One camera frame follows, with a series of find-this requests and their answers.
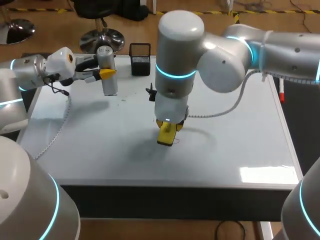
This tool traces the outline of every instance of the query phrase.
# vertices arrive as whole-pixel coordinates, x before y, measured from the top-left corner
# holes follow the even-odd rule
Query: white cable
[[[227,111],[223,111],[220,113],[216,113],[216,114],[210,114],[210,115],[188,115],[189,118],[197,118],[197,119],[206,119],[206,118],[215,118],[215,117],[219,117],[222,115],[226,115],[228,113],[230,113],[231,111],[233,111],[240,103],[242,96],[244,95],[244,91],[245,91],[245,87],[247,84],[248,79],[253,75],[253,74],[257,74],[257,73],[261,73],[260,70],[253,70],[251,72],[249,72],[242,83],[241,89],[240,89],[240,94],[238,99],[236,100],[235,104],[228,109]],[[297,83],[297,84],[306,84],[306,85],[320,85],[320,81],[314,81],[314,80],[310,80],[310,79],[298,79],[298,78],[293,78],[293,77],[288,77],[288,76],[283,76],[280,74],[276,74],[276,73],[272,73],[272,72],[264,72],[266,75],[271,75],[273,77],[279,78],[279,79],[283,79],[285,81],[289,81],[292,83]]]
[[[69,118],[69,115],[70,115],[70,110],[71,110],[71,105],[72,105],[72,102],[71,102],[71,96],[69,95],[68,96],[68,100],[67,100],[68,104],[67,104],[67,109],[66,109],[66,112],[65,112],[65,116],[63,118],[63,122],[62,122],[62,125],[61,127],[59,128],[59,131],[57,132],[57,134],[54,136],[54,138],[52,139],[52,141],[49,143],[49,145],[47,145],[45,147],[45,149],[43,149],[37,156],[34,157],[34,160],[38,160],[43,154],[45,154],[45,152],[54,144],[54,142],[57,140],[58,136],[60,135],[60,133],[62,132],[64,126],[66,125],[67,123],[67,120]]]

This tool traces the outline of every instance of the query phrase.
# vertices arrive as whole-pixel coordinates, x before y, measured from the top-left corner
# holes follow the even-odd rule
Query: white table
[[[195,187],[291,190],[302,178],[278,94],[271,77],[254,74],[239,106],[209,119],[188,118],[178,144],[157,144],[154,103],[148,77],[132,77],[130,58],[115,58],[118,96],[105,97],[100,82],[77,81],[69,119],[56,142],[38,160],[61,185]],[[41,152],[62,124],[67,98],[43,87],[18,143],[32,156]],[[230,108],[239,89],[209,90],[196,74],[189,96],[191,114]],[[270,224],[262,223],[270,230]]]

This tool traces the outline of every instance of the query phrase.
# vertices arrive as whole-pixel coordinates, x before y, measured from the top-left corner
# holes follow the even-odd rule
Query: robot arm
[[[262,31],[243,24],[217,36],[206,33],[201,18],[191,12],[168,12],[158,27],[155,116],[172,124],[186,119],[197,70],[219,93],[237,89],[249,69],[319,81],[319,40],[318,34]]]
[[[25,128],[28,116],[23,103],[22,91],[60,82],[69,86],[76,80],[91,83],[103,80],[105,96],[116,95],[118,85],[114,53],[109,46],[102,46],[97,54],[76,57],[63,47],[48,58],[33,55],[0,64],[0,135]],[[58,92],[69,93],[58,89]]]

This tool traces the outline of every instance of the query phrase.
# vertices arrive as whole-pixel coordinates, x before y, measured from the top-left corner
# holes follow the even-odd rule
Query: yellow object
[[[157,143],[169,147],[172,146],[174,144],[176,133],[177,124],[164,121],[160,127]]]
[[[101,69],[99,75],[101,77],[101,80],[107,80],[111,78],[113,75],[115,75],[116,72],[117,71],[114,69]]]

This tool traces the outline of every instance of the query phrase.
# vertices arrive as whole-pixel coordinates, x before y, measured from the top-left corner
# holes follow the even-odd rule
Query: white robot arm
[[[76,57],[69,48],[63,47],[47,59],[32,55],[0,63],[0,135],[27,126],[22,91],[48,85],[54,93],[68,96],[67,91],[55,88],[53,83],[60,82],[68,86],[76,80],[85,80],[86,83],[103,80],[104,95],[116,95],[118,85],[115,69],[114,53],[109,46],[102,46],[97,54],[85,57]]]
[[[210,89],[228,93],[241,85],[249,69],[291,82],[319,85],[320,35],[266,32],[236,24],[217,36],[206,33],[201,18],[191,12],[166,13],[159,22],[156,56],[154,112],[160,127],[158,143],[163,140],[169,145],[167,141],[173,141],[175,134],[161,135],[169,135],[169,125],[178,126],[186,119],[188,95],[197,70]],[[282,230],[274,240],[320,240],[319,173],[320,160],[286,199]]]

